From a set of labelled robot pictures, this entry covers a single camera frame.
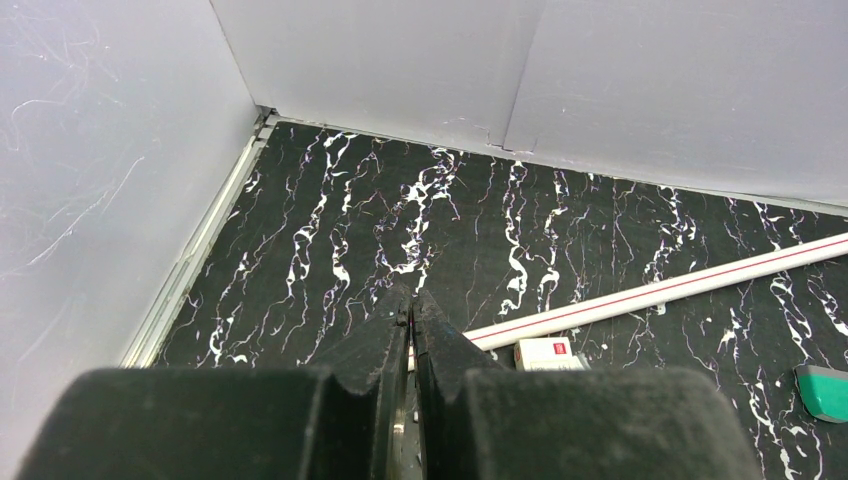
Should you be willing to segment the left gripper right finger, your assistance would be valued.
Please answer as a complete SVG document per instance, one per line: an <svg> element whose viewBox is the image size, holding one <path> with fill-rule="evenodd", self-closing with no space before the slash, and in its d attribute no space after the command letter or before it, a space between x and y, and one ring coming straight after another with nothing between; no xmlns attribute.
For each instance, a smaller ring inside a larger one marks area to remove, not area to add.
<svg viewBox="0 0 848 480"><path fill-rule="evenodd" d="M422 291L411 313L428 479L757 479L730 402L680 368L511 370Z"/></svg>

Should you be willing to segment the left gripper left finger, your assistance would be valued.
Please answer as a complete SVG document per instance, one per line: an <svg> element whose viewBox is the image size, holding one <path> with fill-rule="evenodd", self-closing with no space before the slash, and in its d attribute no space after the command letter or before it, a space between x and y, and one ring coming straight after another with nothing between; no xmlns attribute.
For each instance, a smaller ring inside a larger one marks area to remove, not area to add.
<svg viewBox="0 0 848 480"><path fill-rule="evenodd" d="M398 284L296 368L122 368L79 376L22 479L397 479L412 295Z"/></svg>

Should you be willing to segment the white PVC pipe frame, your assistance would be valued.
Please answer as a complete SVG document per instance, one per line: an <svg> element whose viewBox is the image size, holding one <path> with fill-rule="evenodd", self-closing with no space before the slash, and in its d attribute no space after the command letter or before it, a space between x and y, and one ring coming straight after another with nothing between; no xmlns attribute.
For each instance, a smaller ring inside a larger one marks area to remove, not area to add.
<svg viewBox="0 0 848 480"><path fill-rule="evenodd" d="M845 233L757 255L679 277L624 290L470 330L464 336L489 351L519 340L570 330L619 315L830 260L847 253Z"/></svg>

